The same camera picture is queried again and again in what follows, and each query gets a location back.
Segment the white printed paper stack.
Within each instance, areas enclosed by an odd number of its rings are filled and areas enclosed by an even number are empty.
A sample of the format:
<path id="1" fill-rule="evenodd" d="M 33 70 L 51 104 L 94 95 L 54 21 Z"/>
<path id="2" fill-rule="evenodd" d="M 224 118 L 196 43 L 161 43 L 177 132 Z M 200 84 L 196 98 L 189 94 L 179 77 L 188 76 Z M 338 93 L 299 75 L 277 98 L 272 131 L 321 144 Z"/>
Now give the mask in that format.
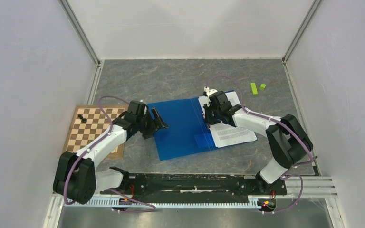
<path id="1" fill-rule="evenodd" d="M 237 93 L 234 90 L 226 92 L 227 99 L 231 102 L 232 106 L 241 104 Z M 207 97 L 200 96 L 198 98 L 199 104 L 203 106 L 206 101 L 209 101 Z M 210 130 L 210 134 L 217 148 L 226 146 L 232 146 L 241 143 L 249 143 L 257 141 L 258 138 L 253 131 L 245 128 L 233 127 L 222 122 L 214 125 L 205 126 Z"/>

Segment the blue plastic folder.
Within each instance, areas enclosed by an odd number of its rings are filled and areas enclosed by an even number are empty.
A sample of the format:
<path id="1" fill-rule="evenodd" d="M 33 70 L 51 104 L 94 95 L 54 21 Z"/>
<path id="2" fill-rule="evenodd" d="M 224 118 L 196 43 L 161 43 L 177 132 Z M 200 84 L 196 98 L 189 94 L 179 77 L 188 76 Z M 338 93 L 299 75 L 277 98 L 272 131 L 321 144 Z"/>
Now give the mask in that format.
<path id="1" fill-rule="evenodd" d="M 205 126 L 199 97 L 150 103 L 168 124 L 154 134 L 160 160 L 169 160 L 219 149 Z"/>

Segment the wooden chessboard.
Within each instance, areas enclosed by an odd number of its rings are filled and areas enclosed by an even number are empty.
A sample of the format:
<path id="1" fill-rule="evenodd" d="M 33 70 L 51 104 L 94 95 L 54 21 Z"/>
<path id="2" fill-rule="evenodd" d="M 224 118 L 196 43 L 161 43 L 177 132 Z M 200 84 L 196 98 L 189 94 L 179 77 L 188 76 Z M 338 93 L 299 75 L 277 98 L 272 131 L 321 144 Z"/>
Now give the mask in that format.
<path id="1" fill-rule="evenodd" d="M 127 105 L 104 105 L 104 111 L 113 120 L 117 118 L 123 111 L 127 110 Z M 78 114 L 83 115 L 86 123 L 81 123 L 77 117 Z M 76 152 L 82 149 L 100 134 L 106 130 L 110 125 L 110 121 L 106 118 L 98 105 L 79 105 L 75 107 L 72 121 L 70 123 L 69 131 L 64 143 L 63 151 Z M 124 155 L 125 144 L 119 145 L 109 155 L 108 159 L 121 159 Z"/>

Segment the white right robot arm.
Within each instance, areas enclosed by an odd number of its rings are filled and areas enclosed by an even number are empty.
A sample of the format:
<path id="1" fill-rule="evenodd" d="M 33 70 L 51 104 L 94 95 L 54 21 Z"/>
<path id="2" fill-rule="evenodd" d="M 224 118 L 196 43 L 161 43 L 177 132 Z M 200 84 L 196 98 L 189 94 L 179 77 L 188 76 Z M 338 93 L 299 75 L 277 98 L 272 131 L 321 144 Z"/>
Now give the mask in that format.
<path id="1" fill-rule="evenodd" d="M 241 104 L 232 105 L 225 92 L 204 88 L 204 121 L 208 126 L 223 123 L 258 133 L 267 138 L 272 152 L 271 161 L 256 175 L 258 192 L 267 194 L 275 187 L 275 182 L 292 168 L 303 165 L 302 159 L 314 161 L 314 148 L 309 136 L 291 115 L 268 116 L 251 111 Z"/>

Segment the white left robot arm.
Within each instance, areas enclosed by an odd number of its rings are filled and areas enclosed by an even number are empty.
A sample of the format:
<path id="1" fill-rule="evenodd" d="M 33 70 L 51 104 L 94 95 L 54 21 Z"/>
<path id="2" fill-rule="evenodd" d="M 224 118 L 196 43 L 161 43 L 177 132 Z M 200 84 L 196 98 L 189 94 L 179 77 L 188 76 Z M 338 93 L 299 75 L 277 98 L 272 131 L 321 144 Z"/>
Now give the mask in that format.
<path id="1" fill-rule="evenodd" d="M 133 100 L 119 117 L 110 120 L 110 125 L 96 139 L 76 152 L 61 154 L 53 183 L 53 191 L 63 196 L 64 203 L 86 204 L 94 194 L 114 189 L 119 194 L 129 191 L 128 172 L 119 168 L 97 171 L 98 165 L 119 145 L 141 133 L 144 139 L 155 132 L 167 129 L 156 108 Z"/>

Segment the long green block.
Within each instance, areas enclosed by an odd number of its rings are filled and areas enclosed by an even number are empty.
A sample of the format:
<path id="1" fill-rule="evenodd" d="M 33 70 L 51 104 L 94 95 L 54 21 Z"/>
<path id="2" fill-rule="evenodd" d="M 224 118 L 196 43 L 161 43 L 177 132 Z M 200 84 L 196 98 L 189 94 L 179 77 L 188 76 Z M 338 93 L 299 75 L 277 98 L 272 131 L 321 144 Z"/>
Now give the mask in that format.
<path id="1" fill-rule="evenodd" d="M 250 87 L 251 87 L 252 94 L 258 95 L 258 89 L 257 89 L 256 83 L 251 83 Z"/>

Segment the small green cube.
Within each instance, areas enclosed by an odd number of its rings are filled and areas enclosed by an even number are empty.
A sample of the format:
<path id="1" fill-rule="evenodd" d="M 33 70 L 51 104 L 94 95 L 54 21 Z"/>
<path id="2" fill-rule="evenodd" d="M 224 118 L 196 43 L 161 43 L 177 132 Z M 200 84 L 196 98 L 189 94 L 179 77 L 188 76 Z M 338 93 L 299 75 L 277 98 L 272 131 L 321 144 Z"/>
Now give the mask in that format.
<path id="1" fill-rule="evenodd" d="M 265 90 L 266 84 L 261 84 L 259 88 L 260 88 L 260 90 Z"/>

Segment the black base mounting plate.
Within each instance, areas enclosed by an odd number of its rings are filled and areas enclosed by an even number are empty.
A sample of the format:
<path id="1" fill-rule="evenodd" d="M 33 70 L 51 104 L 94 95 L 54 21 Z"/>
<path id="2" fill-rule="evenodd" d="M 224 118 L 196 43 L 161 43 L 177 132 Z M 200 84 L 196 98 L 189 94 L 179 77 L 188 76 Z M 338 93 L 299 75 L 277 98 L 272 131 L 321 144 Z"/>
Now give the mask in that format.
<path id="1" fill-rule="evenodd" d="M 248 195 L 286 195 L 283 180 L 265 185 L 256 176 L 224 174 L 129 173 L 117 191 L 145 203 L 244 203 Z"/>

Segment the black chess piece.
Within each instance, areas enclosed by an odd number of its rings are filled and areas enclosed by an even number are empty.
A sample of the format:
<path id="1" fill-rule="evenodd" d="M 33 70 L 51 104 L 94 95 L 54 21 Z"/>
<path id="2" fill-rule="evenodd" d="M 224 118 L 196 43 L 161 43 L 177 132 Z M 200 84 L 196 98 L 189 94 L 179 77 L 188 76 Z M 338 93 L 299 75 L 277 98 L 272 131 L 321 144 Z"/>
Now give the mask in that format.
<path id="1" fill-rule="evenodd" d="M 77 117 L 80 119 L 82 124 L 85 124 L 87 122 L 87 119 L 83 115 L 78 114 Z"/>

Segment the aluminium frame rails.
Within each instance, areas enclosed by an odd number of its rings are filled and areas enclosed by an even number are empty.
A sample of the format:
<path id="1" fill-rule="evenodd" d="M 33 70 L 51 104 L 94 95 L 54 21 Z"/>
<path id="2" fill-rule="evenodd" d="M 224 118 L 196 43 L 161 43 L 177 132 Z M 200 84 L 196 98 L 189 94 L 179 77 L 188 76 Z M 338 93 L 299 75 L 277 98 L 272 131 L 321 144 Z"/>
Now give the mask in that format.
<path id="1" fill-rule="evenodd" d="M 87 104 L 93 103 L 94 96 L 98 87 L 98 81 L 101 76 L 104 61 L 99 60 L 96 53 L 93 50 L 92 45 L 88 41 L 88 38 L 83 31 L 80 22 L 78 21 L 70 3 L 67 0 L 61 0 L 59 2 L 68 16 L 72 26 L 77 32 L 79 38 L 82 40 L 89 56 L 92 58 L 96 71 L 93 79 L 92 86 L 89 90 Z M 331 177 L 326 176 L 304 176 L 302 178 L 296 177 L 294 179 L 287 179 L 285 186 L 287 189 L 287 195 L 278 195 L 279 199 L 324 199 L 326 207 L 323 209 L 328 214 L 328 221 L 334 228 L 342 228 L 343 221 L 337 206 L 337 192 L 334 187 Z M 261 195 L 248 195 L 246 202 L 226 202 L 226 203 L 159 203 L 156 204 L 156 208 L 160 211 L 163 210 L 175 210 L 179 212 L 183 211 L 194 211 L 197 210 L 200 213 L 204 213 L 206 210 L 211 209 L 250 209 L 254 210 L 256 202 L 262 199 Z M 80 208 L 105 208 L 109 209 L 112 207 L 119 207 L 119 195 L 100 195 L 96 194 L 93 196 L 93 201 L 84 205 L 79 205 Z M 43 224 L 45 228 L 57 228 L 61 222 L 61 213 L 64 212 L 66 206 L 60 196 L 54 193 L 51 197 L 50 206 L 46 214 L 46 218 Z"/>

